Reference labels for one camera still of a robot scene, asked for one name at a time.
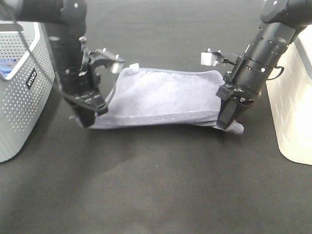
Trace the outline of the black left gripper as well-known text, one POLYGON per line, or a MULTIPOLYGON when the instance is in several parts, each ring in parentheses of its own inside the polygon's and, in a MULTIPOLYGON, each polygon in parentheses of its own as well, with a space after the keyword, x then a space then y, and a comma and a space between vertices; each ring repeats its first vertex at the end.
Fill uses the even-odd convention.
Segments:
POLYGON ((95 115, 100 116, 108 112, 108 103, 98 90, 82 95, 70 95, 66 92, 63 94, 83 127, 92 126, 95 123, 95 115))

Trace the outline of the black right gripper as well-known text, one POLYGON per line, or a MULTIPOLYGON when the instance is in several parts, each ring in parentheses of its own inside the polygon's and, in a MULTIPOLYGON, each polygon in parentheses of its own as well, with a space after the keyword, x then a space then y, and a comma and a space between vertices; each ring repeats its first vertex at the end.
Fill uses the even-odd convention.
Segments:
POLYGON ((230 83, 225 83, 219 87, 216 96, 221 99, 217 126, 227 129, 246 110, 246 107, 254 105, 255 100, 261 97, 261 91, 251 93, 230 83))

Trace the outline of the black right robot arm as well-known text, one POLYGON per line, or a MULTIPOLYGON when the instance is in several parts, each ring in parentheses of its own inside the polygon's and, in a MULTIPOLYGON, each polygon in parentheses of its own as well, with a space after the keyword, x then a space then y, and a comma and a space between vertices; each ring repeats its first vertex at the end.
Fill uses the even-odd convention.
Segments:
POLYGON ((310 0, 267 0, 261 10, 261 24, 243 56, 224 75, 225 83, 216 95, 221 98, 217 125, 227 129, 260 97, 272 70, 299 33, 312 23, 310 0))

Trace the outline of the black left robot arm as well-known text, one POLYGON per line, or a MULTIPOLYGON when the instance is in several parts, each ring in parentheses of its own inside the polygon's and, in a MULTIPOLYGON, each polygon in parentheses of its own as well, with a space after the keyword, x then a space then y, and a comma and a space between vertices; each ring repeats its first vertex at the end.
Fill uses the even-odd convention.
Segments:
POLYGON ((58 75, 58 90, 83 127, 108 111, 99 90, 99 66, 108 59, 86 46, 87 2, 84 0, 6 0, 8 18, 45 26, 58 75))

